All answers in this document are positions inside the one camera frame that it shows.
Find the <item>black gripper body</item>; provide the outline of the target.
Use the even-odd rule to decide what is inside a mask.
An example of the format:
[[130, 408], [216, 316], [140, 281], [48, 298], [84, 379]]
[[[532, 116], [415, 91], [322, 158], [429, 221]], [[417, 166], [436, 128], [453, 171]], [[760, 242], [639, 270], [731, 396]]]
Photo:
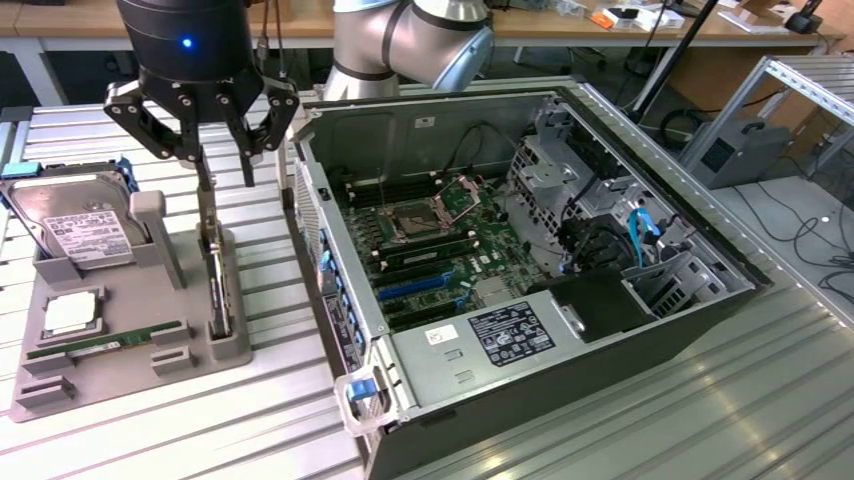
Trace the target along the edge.
[[140, 66], [141, 92], [176, 118], [192, 100], [200, 120], [221, 120], [220, 94], [245, 114], [262, 89], [240, 0], [120, 1], [117, 8]]

